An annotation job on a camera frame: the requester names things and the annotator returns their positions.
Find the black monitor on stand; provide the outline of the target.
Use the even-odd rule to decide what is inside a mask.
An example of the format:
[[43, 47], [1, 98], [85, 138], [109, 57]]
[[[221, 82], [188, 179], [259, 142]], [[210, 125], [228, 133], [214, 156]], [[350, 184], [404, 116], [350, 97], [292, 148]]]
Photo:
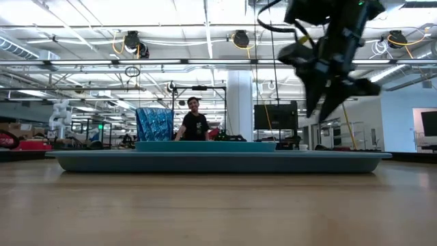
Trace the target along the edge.
[[298, 105], [296, 101], [282, 105], [255, 105], [255, 130], [297, 130]]

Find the red storage box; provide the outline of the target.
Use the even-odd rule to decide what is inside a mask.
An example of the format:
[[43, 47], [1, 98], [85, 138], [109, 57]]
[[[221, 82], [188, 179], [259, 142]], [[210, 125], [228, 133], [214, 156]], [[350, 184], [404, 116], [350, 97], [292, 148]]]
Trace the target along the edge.
[[52, 145], [45, 141], [23, 140], [14, 151], [48, 151], [52, 149]]

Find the black wall screen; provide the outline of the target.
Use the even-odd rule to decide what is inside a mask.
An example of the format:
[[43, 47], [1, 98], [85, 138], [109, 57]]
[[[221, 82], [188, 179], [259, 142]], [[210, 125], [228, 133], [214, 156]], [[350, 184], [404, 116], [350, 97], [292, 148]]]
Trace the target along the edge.
[[437, 111], [421, 113], [423, 132], [426, 137], [437, 137]]

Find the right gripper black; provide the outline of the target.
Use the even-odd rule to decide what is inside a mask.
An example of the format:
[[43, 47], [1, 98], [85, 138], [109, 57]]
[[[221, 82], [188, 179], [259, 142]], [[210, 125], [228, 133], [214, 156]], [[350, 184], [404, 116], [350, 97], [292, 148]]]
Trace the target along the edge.
[[296, 69], [305, 84], [308, 118], [323, 95], [320, 122], [351, 96], [377, 96], [380, 93], [380, 86], [369, 79], [350, 76], [354, 70], [355, 52], [363, 45], [361, 34], [361, 28], [330, 26], [326, 35], [318, 40], [313, 50], [314, 58]]

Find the blue plastic tray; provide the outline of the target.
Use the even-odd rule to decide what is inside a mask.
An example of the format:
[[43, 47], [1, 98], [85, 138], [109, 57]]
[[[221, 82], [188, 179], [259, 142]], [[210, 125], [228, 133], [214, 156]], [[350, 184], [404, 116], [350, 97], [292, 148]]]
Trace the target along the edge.
[[140, 152], [136, 150], [53, 151], [68, 172], [297, 174], [374, 171], [385, 152]]

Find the black metal frame stand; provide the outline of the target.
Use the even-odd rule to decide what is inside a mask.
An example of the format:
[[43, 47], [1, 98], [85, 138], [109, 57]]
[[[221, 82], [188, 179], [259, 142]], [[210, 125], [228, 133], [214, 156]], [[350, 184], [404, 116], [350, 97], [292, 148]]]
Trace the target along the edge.
[[[173, 92], [171, 93], [171, 110], [173, 111], [173, 114], [176, 114], [176, 111], [175, 111], [175, 102], [176, 102], [177, 96], [175, 94], [178, 94], [178, 96], [181, 96], [186, 90], [192, 90], [192, 91], [199, 91], [200, 92], [200, 91], [207, 91], [207, 90], [216, 91], [217, 89], [222, 89], [224, 92], [226, 91], [226, 87], [214, 87], [214, 86], [207, 86], [207, 85], [194, 85], [194, 86], [191, 86], [191, 87], [187, 87], [187, 86], [185, 86], [185, 87], [184, 86], [177, 87], [177, 86], [175, 86], [174, 89], [173, 89]], [[205, 115], [205, 113], [203, 112], [203, 109], [200, 108], [200, 102], [204, 101], [205, 98], [198, 98], [198, 97], [196, 97], [196, 98], [199, 100], [199, 112]]]

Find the red and black equipment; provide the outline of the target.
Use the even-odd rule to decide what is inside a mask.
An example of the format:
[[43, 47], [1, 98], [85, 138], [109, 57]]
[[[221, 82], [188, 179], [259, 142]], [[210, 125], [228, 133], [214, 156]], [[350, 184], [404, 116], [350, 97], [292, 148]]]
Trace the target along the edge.
[[212, 141], [243, 141], [246, 139], [242, 135], [228, 135], [225, 130], [214, 128], [209, 133], [208, 136]]

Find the white building column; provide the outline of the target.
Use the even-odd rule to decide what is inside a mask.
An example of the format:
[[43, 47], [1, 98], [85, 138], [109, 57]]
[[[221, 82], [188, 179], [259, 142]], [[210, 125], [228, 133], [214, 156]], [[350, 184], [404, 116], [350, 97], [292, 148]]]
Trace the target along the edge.
[[250, 70], [227, 72], [227, 129], [230, 135], [253, 140], [253, 75]]

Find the person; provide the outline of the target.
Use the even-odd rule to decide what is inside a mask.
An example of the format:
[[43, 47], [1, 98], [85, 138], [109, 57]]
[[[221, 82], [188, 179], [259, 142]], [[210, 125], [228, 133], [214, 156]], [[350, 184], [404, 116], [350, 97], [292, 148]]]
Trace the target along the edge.
[[190, 111], [184, 116], [175, 140], [208, 141], [210, 128], [205, 115], [199, 112], [199, 100], [196, 97], [190, 97], [187, 105]]

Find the long ceiling light rail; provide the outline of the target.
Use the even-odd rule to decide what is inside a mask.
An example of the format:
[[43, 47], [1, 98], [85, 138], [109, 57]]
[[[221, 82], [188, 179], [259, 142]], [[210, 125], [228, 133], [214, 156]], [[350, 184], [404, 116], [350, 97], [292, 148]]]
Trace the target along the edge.
[[[280, 64], [273, 59], [111, 59], [111, 60], [0, 60], [0, 66], [78, 66], [78, 65], [273, 65]], [[423, 65], [437, 64], [437, 59], [355, 59], [355, 65]]]

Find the blue crinkled foil bag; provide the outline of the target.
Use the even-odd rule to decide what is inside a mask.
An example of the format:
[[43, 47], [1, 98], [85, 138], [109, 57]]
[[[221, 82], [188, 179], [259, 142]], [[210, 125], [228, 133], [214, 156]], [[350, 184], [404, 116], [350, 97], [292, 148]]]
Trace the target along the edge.
[[173, 137], [173, 111], [143, 107], [135, 111], [139, 141], [170, 141]]

